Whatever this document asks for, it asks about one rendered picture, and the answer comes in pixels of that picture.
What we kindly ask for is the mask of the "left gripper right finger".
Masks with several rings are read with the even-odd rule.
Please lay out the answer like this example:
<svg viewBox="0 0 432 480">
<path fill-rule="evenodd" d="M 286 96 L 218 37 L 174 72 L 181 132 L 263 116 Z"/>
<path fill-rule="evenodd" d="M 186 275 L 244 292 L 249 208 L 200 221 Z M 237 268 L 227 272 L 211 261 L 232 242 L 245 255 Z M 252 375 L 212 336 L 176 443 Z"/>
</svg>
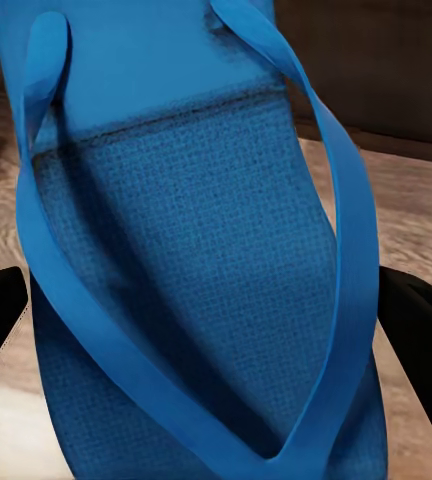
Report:
<svg viewBox="0 0 432 480">
<path fill-rule="evenodd" d="M 377 319 L 432 424 L 432 285 L 379 266 Z"/>
</svg>

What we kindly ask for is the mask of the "sandal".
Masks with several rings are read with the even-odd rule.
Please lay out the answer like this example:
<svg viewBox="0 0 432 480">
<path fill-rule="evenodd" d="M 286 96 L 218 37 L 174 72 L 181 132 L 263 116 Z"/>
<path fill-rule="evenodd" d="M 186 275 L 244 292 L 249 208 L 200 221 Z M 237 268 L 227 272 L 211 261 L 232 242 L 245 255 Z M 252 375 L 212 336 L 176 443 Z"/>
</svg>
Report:
<svg viewBox="0 0 432 480">
<path fill-rule="evenodd" d="M 0 0 L 0 62 L 75 480 L 387 480 L 372 187 L 274 0 Z M 286 78 L 321 130 L 336 233 Z"/>
</svg>

